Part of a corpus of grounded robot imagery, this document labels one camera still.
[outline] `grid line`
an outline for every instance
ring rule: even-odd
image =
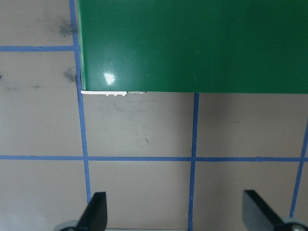
[[[0,155],[0,160],[79,160],[83,156]],[[173,156],[88,156],[88,161],[169,161],[169,162],[308,162],[308,157],[173,157]]]
[[[290,209],[290,214],[289,214],[289,217],[291,217],[291,218],[293,218],[294,212],[295,212],[298,190],[299,190],[300,180],[301,180],[301,177],[302,177],[305,155],[306,155],[306,151],[307,151],[307,143],[308,143],[308,120],[307,120],[307,123],[306,123],[305,135],[304,135],[304,140],[303,140],[303,147],[302,147],[302,152],[301,152],[301,155],[300,155],[301,160],[300,160],[299,165],[298,165],[298,170],[297,170],[297,175],[296,175],[296,180],[295,180],[295,186],[294,186],[294,192],[293,192],[293,198],[292,198],[292,203],[291,203],[291,209]]]
[[[70,10],[70,17],[71,17],[71,24],[73,31],[73,45],[75,48],[74,55],[75,55],[75,65],[76,65],[78,110],[79,110],[79,121],[80,121],[80,131],[81,131],[81,141],[82,141],[83,164],[85,170],[87,202],[89,203],[91,200],[90,170],[88,161],[86,122],[85,122],[85,114],[83,108],[83,99],[81,94],[80,56],[79,56],[79,43],[77,34],[78,30],[77,30],[77,19],[76,19],[74,0],[69,0],[69,10]]]
[[[199,93],[194,94],[193,98],[193,120],[192,120],[192,157],[191,173],[189,184],[189,202],[188,202],[188,231],[193,231],[193,196],[194,196],[194,176],[196,169],[197,153],[197,133],[198,133],[198,110],[199,110]]]
[[[0,46],[0,51],[5,52],[43,52],[43,51],[75,51],[74,45],[70,46]]]

